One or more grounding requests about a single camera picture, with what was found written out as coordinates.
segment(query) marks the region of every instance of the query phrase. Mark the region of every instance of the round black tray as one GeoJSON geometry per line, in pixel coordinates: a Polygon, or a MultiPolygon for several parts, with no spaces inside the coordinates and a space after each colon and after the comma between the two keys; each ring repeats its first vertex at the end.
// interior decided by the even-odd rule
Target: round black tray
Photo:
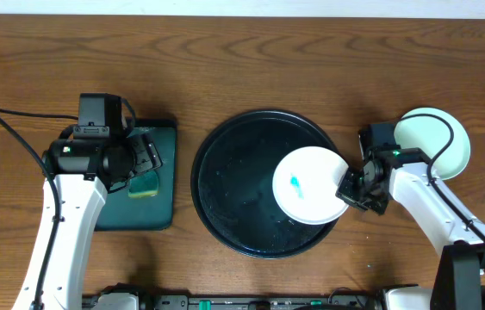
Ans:
{"type": "Polygon", "coordinates": [[[292,220],[272,192],[278,163],[304,146],[338,152],[317,125],[284,111],[253,111],[218,126],[200,146],[190,180],[206,228],[226,246],[252,257],[289,257],[321,241],[336,220],[325,225],[292,220]]]}

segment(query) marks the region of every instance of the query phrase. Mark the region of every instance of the white plate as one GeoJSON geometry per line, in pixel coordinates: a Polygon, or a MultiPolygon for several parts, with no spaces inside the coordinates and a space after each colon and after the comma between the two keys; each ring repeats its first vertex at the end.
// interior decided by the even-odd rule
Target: white plate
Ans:
{"type": "MultiPolygon", "coordinates": [[[[451,125],[455,134],[454,140],[433,166],[444,180],[456,177],[466,168],[471,154],[466,130],[456,118],[438,108],[417,108],[403,117],[420,113],[437,115],[451,125]]],[[[439,120],[419,116],[399,122],[394,136],[395,142],[401,148],[419,147],[432,158],[449,140],[449,129],[439,120]]]]}
{"type": "Polygon", "coordinates": [[[273,176],[278,206],[292,219],[319,225],[336,220],[348,205],[336,197],[348,165],[326,148],[308,146],[281,160],[273,176]]]}

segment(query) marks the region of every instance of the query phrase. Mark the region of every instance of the green sponge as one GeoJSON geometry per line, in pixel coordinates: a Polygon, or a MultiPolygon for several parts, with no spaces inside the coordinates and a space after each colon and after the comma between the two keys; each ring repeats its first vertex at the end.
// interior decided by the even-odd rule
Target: green sponge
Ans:
{"type": "Polygon", "coordinates": [[[147,173],[134,177],[131,179],[131,185],[127,196],[129,198],[144,198],[154,196],[158,193],[159,180],[156,171],[148,171],[147,173]]]}

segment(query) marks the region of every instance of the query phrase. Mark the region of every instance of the wood grain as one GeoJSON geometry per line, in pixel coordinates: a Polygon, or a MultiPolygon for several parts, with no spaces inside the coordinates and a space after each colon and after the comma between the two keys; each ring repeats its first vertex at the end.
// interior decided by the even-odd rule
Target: wood grain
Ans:
{"type": "MultiPolygon", "coordinates": [[[[438,258],[405,210],[349,210],[296,257],[260,260],[221,245],[190,196],[196,150],[238,113],[307,116],[359,164],[357,130],[433,106],[467,128],[472,158],[448,182],[485,221],[485,21],[0,15],[0,107],[76,114],[81,92],[125,96],[140,117],[179,124],[173,224],[99,232],[84,292],[117,282],[195,295],[327,294],[339,286],[432,286],[438,258]]],[[[67,121],[7,116],[42,152],[67,121]]],[[[11,307],[40,221],[42,176],[0,128],[0,308],[11,307]]]]}

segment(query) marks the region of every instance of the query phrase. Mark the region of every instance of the wooden surface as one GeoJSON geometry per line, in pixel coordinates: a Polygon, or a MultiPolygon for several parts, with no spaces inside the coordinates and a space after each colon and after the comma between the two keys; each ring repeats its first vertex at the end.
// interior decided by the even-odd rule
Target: wooden surface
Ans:
{"type": "MultiPolygon", "coordinates": [[[[318,123],[351,164],[357,130],[433,106],[468,129],[472,157],[448,182],[485,221],[485,21],[0,15],[0,107],[75,115],[81,92],[125,96],[179,123],[173,224],[94,235],[84,292],[117,282],[195,295],[327,294],[417,282],[438,257],[409,214],[349,209],[315,248],[245,257],[198,219],[190,168],[230,116],[280,108],[318,123]]],[[[9,117],[42,152],[68,122],[9,117]]],[[[39,168],[0,127],[0,309],[22,285],[40,222],[39,168]]]]}

